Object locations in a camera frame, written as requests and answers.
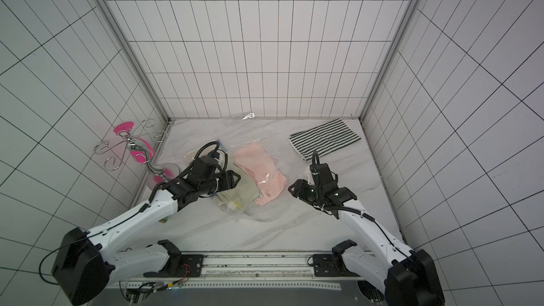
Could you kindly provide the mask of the pale yellow towel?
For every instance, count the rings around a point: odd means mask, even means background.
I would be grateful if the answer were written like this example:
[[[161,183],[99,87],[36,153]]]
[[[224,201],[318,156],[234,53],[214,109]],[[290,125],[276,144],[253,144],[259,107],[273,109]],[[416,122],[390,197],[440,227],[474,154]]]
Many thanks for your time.
[[[253,178],[244,173],[240,176],[241,179],[234,189],[219,192],[213,197],[221,211],[231,214],[245,211],[261,195]]]

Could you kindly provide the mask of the pink towel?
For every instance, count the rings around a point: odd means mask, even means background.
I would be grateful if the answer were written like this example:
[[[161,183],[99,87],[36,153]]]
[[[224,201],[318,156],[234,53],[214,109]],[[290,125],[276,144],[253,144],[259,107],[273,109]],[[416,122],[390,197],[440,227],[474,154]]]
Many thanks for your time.
[[[250,176],[260,192],[255,200],[259,206],[280,196],[286,188],[287,178],[276,168],[273,157],[258,143],[253,142],[234,152],[235,165]]]

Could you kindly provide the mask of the green white striped towel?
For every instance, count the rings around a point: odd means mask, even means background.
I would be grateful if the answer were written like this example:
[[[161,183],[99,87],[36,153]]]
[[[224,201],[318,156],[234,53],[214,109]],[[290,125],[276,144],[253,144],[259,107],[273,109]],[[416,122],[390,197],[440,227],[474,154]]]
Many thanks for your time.
[[[340,118],[289,136],[290,144],[306,162],[315,152],[323,157],[360,140],[361,137]]]

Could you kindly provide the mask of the clear plastic vacuum bag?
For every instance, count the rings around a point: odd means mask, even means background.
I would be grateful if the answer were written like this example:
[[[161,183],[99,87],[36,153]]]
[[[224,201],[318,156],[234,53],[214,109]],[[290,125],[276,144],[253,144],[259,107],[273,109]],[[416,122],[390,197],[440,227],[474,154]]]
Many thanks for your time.
[[[287,178],[286,188],[278,198],[265,205],[259,206],[254,200],[245,211],[228,214],[241,215],[257,222],[273,222],[283,218],[292,208],[294,200],[287,188],[303,174],[304,163],[288,139],[306,126],[304,120],[262,118],[253,113],[233,118],[178,119],[171,126],[164,154],[181,166],[186,166],[189,163],[185,159],[187,153],[220,140],[228,151],[228,169],[240,175],[244,171],[235,165],[234,152],[258,142],[274,158],[276,168]]]

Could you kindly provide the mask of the blue and beige towel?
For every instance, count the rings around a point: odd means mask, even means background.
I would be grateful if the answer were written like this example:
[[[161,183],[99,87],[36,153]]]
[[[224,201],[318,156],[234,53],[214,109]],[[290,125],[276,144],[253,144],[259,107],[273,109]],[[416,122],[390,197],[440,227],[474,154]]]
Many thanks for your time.
[[[210,145],[205,146],[202,150],[191,150],[185,155],[187,161],[193,161],[197,157],[208,156],[214,158],[221,170],[227,170],[228,168],[228,151],[220,140],[214,140]]]

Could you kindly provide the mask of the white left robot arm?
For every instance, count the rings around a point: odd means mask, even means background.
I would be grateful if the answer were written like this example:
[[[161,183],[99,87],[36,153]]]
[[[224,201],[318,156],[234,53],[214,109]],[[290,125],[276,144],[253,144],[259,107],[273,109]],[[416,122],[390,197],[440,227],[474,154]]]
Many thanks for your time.
[[[158,183],[148,200],[88,231],[75,228],[62,239],[51,274],[72,305],[83,305],[105,287],[151,273],[187,272],[181,250],[167,239],[129,249],[136,236],[200,198],[234,189],[241,176],[210,156],[196,158],[171,181]]]

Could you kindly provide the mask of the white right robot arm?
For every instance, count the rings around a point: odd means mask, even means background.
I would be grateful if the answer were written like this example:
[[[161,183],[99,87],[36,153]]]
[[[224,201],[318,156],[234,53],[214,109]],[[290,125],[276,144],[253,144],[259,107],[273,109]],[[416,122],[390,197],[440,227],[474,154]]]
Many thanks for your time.
[[[381,293],[388,305],[444,305],[446,299],[432,257],[413,250],[364,208],[328,164],[310,165],[312,183],[297,180],[289,193],[349,227],[356,238],[332,250],[335,269],[355,274]]]

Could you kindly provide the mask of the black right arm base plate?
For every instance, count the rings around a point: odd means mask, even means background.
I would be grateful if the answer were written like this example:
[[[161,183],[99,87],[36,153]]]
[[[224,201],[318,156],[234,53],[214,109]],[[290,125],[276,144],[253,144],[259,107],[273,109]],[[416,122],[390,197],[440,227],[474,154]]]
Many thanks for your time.
[[[347,249],[356,247],[357,243],[348,239],[334,246],[330,254],[313,254],[307,262],[314,269],[318,278],[359,277],[347,269],[342,255]]]

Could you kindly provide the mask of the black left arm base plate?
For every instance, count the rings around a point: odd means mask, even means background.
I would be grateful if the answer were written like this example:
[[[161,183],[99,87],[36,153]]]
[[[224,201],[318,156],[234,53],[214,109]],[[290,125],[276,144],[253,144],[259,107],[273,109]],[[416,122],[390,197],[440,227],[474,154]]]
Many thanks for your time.
[[[158,271],[143,274],[146,278],[198,278],[203,269],[204,255],[183,254],[181,250],[167,239],[157,242],[169,255],[168,261]]]

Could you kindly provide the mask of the aluminium mounting rail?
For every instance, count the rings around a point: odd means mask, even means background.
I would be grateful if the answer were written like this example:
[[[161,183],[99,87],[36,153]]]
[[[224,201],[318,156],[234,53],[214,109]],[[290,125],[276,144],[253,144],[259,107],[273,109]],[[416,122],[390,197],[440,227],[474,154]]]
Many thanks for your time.
[[[339,285],[332,282],[344,279],[355,280],[361,294],[372,304],[386,303],[382,294],[361,277],[316,277],[307,262],[313,254],[331,252],[202,253],[203,269],[198,278],[146,278],[139,275],[105,289],[117,288],[127,301],[137,303],[153,293],[174,288],[338,289]]]

